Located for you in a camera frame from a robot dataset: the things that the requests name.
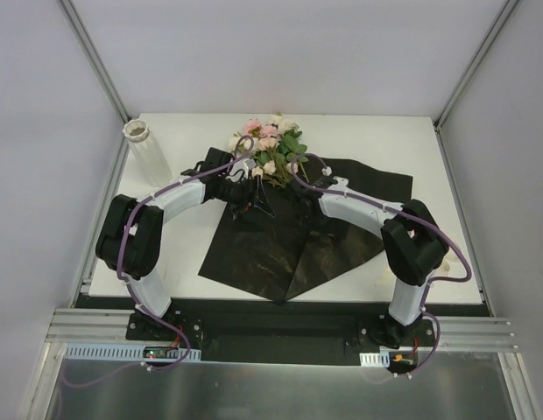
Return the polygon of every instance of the cable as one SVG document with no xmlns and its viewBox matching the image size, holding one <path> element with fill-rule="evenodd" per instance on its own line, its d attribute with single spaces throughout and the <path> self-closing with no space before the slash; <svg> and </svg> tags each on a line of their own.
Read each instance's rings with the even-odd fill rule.
<svg viewBox="0 0 543 420">
<path fill-rule="evenodd" d="M 222 171 L 224 169 L 228 169 L 228 168 L 232 167 L 234 164 L 236 164 L 236 163 L 240 162 L 241 160 L 247 158 L 250 155 L 250 153 L 252 152 L 252 148 L 254 147 L 254 139 L 251 136 L 242 136 L 242 137 L 240 137 L 238 139 L 238 142 L 236 143 L 235 153 L 238 150 L 240 144 L 244 140 L 250 140 L 250 148 L 248 148 L 248 150 L 245 153 L 243 153 L 241 156 L 236 157 L 235 159 L 231 160 L 227 164 L 223 164 L 221 166 L 218 166 L 215 169 L 205 171 L 205 172 L 202 172 L 202 173 L 198 173 L 197 175 L 193 175 L 190 178 L 187 178 L 187 179 L 184 179 L 184 180 L 181 180 L 181 181 L 177 181 L 177 182 L 175 182 L 173 184 L 167 185 L 164 188 L 161 188 L 160 190 L 156 191 L 154 194 L 150 195 L 149 197 L 146 197 L 145 199 L 142 199 L 133 208 L 133 210 L 131 210 L 130 217 L 129 217 L 127 223 L 125 224 L 125 227 L 123 229 L 122 242 L 120 244 L 120 250 L 119 250 L 118 257 L 117 257 L 117 265 L 116 265 L 117 278 L 119 278 L 120 280 L 123 280 L 125 282 L 127 290 L 130 293 L 130 296 L 133 299 L 133 301 L 138 306 L 139 310 L 141 310 L 144 314 L 146 314 L 147 316 L 149 316 L 150 318 L 152 318 L 153 320 L 155 320 L 159 324 L 165 326 L 166 328 L 168 328 L 171 331 L 174 331 L 178 336 L 180 336 L 184 340 L 184 343 L 186 344 L 186 347 L 187 347 L 187 351 L 184 354 L 182 354 L 182 356 L 180 356 L 173 363 L 171 363 L 169 365 L 166 365 L 166 366 L 163 366 L 163 367 L 151 366 L 150 369 L 152 369 L 152 370 L 161 371 L 161 370 L 168 370 L 168 369 L 171 369 L 171 368 L 175 367 L 176 365 L 180 364 L 184 359 L 186 359 L 186 357 L 189 355 L 192 348 L 190 346 L 190 342 L 187 339 L 186 335 L 179 328 L 176 328 L 174 325 L 171 325 L 171 324 L 167 323 L 166 321 L 159 318 L 157 315 L 155 315 L 154 313 L 152 313 L 151 311 L 149 311 L 147 308 L 145 308 L 143 306 L 143 304 L 139 300 L 138 296 L 135 294 L 135 292 L 133 291 L 133 289 L 130 286 L 130 279 L 123 273 L 123 254 L 125 253 L 125 245 L 127 244 L 128 237 L 130 235 L 130 229 L 133 226 L 133 222 L 134 222 L 136 216 L 138 215 L 138 212 L 141 209 L 141 207 L 148 204 L 150 201 L 154 200 L 157 197 L 160 197 L 164 193 L 168 193 L 169 191 L 173 190 L 174 188 L 179 188 L 179 187 L 183 186 L 184 184 L 187 184 L 188 182 L 192 182 L 192 181 L 195 181 L 196 179 L 206 177 L 207 175 L 211 175 L 211 174 L 220 172 L 220 171 Z"/>
<path fill-rule="evenodd" d="M 423 220 L 423 219 L 421 219 L 419 217 L 416 217 L 416 216 L 413 216 L 411 214 L 405 213 L 405 212 L 403 212 L 401 210 L 398 210 L 397 208 L 393 208 L 393 207 L 390 207 L 390 206 L 385 206 L 384 204 L 382 204 L 382 203 L 380 203 L 378 201 L 375 201 L 373 199 L 369 199 L 367 197 L 363 197 L 363 196 L 358 195 L 358 194 L 354 194 L 352 192 L 328 190 L 326 188 L 318 188 L 318 187 L 309 185 L 308 183 L 303 181 L 301 178 L 299 178 L 299 176 L 297 175 L 297 172 L 295 171 L 295 164 L 303 156 L 318 159 L 322 164 L 322 168 L 328 168 L 328 166 L 326 165 L 324 160 L 322 160 L 320 157 L 314 155 L 313 153 L 303 153 L 303 154 L 297 155 L 290 162 L 290 164 L 291 164 L 291 174 L 293 175 L 293 178 L 299 184 L 304 186 L 306 189 L 311 190 L 311 191 L 316 191 L 318 193 L 334 194 L 334 195 L 340 195 L 340 196 L 343 196 L 343 197 L 350 197 L 351 199 L 354 199 L 354 200 L 360 200 L 360 201 L 363 201 L 363 202 L 365 202 L 365 203 L 367 203 L 367 204 L 369 204 L 371 206 L 374 206 L 376 208 L 380 208 L 383 211 L 388 211 L 388 212 L 391 212 L 391 213 L 396 214 L 398 216 L 405 217 L 410 221 L 414 221 L 416 223 L 419 223 L 421 226 L 432 230 L 440 238 L 442 238 L 442 240 L 445 241 L 447 243 L 447 245 L 455 252 L 456 256 L 458 256 L 458 259 L 461 261 L 462 265 L 464 266 L 464 269 L 466 270 L 466 274 L 465 274 L 464 277 L 434 276 L 434 277 L 431 277 L 430 279 L 428 279 L 426 281 L 426 288 L 425 288 L 425 291 L 424 291 L 423 296 L 421 297 L 421 301 L 420 301 L 420 310 L 421 310 L 421 312 L 422 312 L 422 314 L 424 316 L 432 319 L 434 321 L 434 323 L 436 324 L 436 326 L 437 326 L 437 336 L 436 336 L 433 348 L 431 349 L 431 351 L 429 352 L 427 357 L 413 370 L 413 372 L 415 372 L 418 368 L 424 366 L 426 364 L 426 362 L 431 359 L 431 357 L 433 356 L 433 354 L 437 350 L 437 347 L 439 346 L 439 341 L 441 339 L 441 324 L 439 323 L 439 320 L 434 315 L 432 315 L 431 313 L 428 313 L 428 312 L 425 311 L 425 302 L 427 300 L 427 294 L 429 293 L 429 288 L 431 287 L 431 284 L 433 282 L 436 282 L 436 281 L 453 282 L 453 283 L 466 283 L 466 282 L 468 282 L 468 280 L 470 280 L 470 278 L 472 278 L 472 269 L 470 268 L 470 266 L 468 264 L 468 261 L 466 260 L 466 257 L 462 254 L 461 250 L 456 246 L 456 244 L 442 230 L 440 230 L 434 224 L 429 223 L 426 220 Z"/>
</svg>

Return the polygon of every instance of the white vase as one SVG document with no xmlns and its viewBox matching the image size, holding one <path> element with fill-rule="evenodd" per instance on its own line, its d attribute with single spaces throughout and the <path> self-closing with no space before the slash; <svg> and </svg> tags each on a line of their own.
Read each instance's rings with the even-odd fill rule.
<svg viewBox="0 0 543 420">
<path fill-rule="evenodd" d="M 173 174 L 157 138 L 147 124 L 141 120 L 131 120 L 123 126 L 123 134 L 146 181 L 152 186 L 167 186 Z"/>
</svg>

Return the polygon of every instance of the gray floor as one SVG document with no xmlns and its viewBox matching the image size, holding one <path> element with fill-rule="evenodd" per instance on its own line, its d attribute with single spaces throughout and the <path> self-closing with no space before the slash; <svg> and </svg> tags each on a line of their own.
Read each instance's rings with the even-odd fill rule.
<svg viewBox="0 0 543 420">
<path fill-rule="evenodd" d="M 66 360 L 85 382 L 120 362 Z M 64 419 L 513 419 L 495 354 L 438 353 L 411 380 L 384 369 L 189 363 L 164 373 L 130 367 L 89 388 L 55 391 Z"/>
</svg>

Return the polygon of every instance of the black wrapping paper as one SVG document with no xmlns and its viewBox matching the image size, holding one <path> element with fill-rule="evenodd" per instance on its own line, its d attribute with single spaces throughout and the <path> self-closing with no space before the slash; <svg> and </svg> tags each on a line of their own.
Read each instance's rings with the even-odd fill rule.
<svg viewBox="0 0 543 420">
<path fill-rule="evenodd" d="M 407 202 L 413 179 L 349 159 L 325 159 L 349 187 L 380 200 Z M 320 166 L 305 164 L 311 181 Z M 368 262 L 383 251 L 375 235 L 332 219 L 320 231 L 301 226 L 286 190 L 264 183 L 275 218 L 257 209 L 233 220 L 227 206 L 199 275 L 276 302 L 285 302 Z"/>
</svg>

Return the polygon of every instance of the black sheet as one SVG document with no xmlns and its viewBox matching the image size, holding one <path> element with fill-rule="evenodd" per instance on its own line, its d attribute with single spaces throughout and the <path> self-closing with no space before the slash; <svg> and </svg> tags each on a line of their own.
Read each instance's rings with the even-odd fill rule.
<svg viewBox="0 0 543 420">
<path fill-rule="evenodd" d="M 332 172 L 349 179 L 349 187 L 380 200 L 406 202 L 413 179 L 377 171 L 349 159 L 325 159 Z M 311 181 L 320 166 L 305 164 Z M 275 218 L 250 210 L 236 220 L 227 206 L 199 275 L 284 302 L 366 263 L 383 250 L 373 234 L 342 220 L 330 220 L 320 231 L 301 226 L 299 210 L 286 190 L 264 183 Z"/>
</svg>

